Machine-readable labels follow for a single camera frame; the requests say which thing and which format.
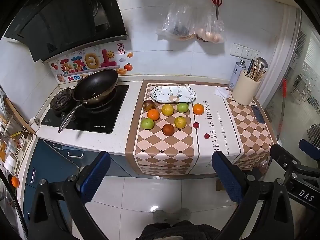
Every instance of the plate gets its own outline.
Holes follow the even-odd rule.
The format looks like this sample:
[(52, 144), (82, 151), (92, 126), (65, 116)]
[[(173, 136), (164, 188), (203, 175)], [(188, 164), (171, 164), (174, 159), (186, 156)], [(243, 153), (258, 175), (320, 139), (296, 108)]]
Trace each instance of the plate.
[(151, 90), (151, 97), (158, 103), (191, 103), (196, 92), (190, 87), (160, 86)]

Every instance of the orange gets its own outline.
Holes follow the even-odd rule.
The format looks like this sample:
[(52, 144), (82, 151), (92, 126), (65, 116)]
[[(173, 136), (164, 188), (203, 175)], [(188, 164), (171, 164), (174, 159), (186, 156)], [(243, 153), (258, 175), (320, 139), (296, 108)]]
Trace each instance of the orange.
[(157, 121), (160, 118), (160, 114), (157, 109), (150, 109), (147, 116), (153, 121)]
[(11, 178), (11, 183), (14, 187), (19, 187), (19, 179), (17, 177), (12, 177)]
[(201, 115), (204, 113), (204, 106), (201, 104), (195, 104), (192, 110), (196, 115)]

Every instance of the green apple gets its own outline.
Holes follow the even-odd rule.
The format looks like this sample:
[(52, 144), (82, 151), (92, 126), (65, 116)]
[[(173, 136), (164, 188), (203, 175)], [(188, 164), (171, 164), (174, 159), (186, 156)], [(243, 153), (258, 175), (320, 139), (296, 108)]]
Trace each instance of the green apple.
[(155, 125), (155, 122), (151, 118), (146, 118), (141, 121), (141, 126), (143, 129), (150, 130)]
[(177, 105), (177, 111), (178, 111), (179, 113), (185, 113), (185, 112), (188, 111), (188, 110), (189, 110), (189, 106), (188, 106), (187, 103), (179, 103), (179, 104)]

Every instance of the metal screw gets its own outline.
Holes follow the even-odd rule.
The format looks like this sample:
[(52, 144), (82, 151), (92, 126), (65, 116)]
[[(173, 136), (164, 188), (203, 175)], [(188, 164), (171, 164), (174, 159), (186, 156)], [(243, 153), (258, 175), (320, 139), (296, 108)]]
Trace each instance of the metal screw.
[(278, 179), (277, 179), (277, 183), (278, 183), (279, 185), (282, 185), (282, 184), (283, 184), (283, 179), (278, 178)]
[(254, 181), (256, 178), (253, 175), (247, 175), (248, 181)]
[(46, 182), (47, 182), (46, 179), (41, 179), (41, 180), (39, 181), (39, 184), (40, 184), (40, 185), (43, 185), (43, 184), (46, 183)]
[(76, 175), (70, 175), (70, 176), (68, 177), (68, 181), (70, 181), (70, 182), (75, 181), (76, 178), (77, 178)]

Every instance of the blue gripper pad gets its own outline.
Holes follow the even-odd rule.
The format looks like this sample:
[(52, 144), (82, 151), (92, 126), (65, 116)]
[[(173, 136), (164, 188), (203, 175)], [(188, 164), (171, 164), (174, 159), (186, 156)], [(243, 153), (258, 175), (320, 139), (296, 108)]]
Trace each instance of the blue gripper pad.
[(212, 167), (233, 202), (240, 203), (245, 195), (247, 183), (244, 173), (225, 157), (221, 151), (212, 155)]
[(110, 168), (111, 158), (107, 152), (100, 152), (94, 161), (85, 166), (79, 174), (76, 187), (80, 199), (85, 204), (90, 202), (97, 192), (100, 183)]
[(311, 143), (305, 139), (300, 140), (299, 142), (300, 150), (304, 151), (314, 160), (320, 160), (320, 149), (313, 146)]

